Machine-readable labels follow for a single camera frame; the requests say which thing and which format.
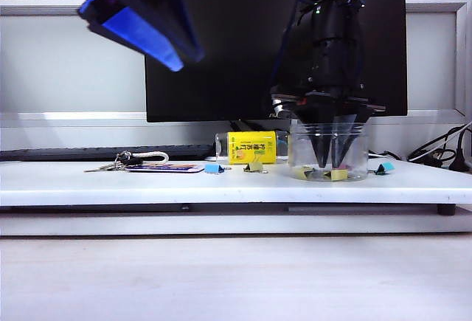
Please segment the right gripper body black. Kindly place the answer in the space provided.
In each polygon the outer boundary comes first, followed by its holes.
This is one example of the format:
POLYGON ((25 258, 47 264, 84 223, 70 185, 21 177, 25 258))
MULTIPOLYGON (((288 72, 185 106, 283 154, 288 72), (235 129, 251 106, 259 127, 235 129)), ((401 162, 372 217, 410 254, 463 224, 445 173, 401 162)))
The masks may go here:
POLYGON ((350 90, 336 87, 317 89, 312 83, 272 86, 271 99, 272 108, 279 118, 300 119, 303 112, 333 112, 334 119, 348 114, 367 114, 370 118, 386 111, 386 106, 353 96, 350 90))

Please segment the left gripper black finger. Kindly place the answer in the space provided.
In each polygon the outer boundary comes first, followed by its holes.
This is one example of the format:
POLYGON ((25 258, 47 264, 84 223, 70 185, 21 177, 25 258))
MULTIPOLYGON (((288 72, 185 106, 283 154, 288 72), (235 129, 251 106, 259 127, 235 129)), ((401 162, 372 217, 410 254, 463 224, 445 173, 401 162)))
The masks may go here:
POLYGON ((90 22, 88 28, 104 38, 154 58, 172 72, 184 66, 167 37, 129 7, 119 10, 105 21, 90 22))
POLYGON ((199 61, 204 51, 195 36, 184 0, 126 0, 126 4, 152 29, 145 54, 162 63, 180 63, 180 54, 199 61))

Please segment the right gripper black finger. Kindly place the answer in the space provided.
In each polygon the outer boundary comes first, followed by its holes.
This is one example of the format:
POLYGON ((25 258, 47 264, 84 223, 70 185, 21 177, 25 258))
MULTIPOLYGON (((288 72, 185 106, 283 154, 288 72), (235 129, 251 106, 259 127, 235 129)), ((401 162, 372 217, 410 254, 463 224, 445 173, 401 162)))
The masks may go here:
POLYGON ((360 164, 366 160, 367 114, 348 114, 335 117, 332 126, 331 163, 333 168, 360 164))
POLYGON ((310 134, 317 164, 325 168, 330 150, 331 130, 334 119, 333 112, 303 112, 300 117, 305 129, 310 134))

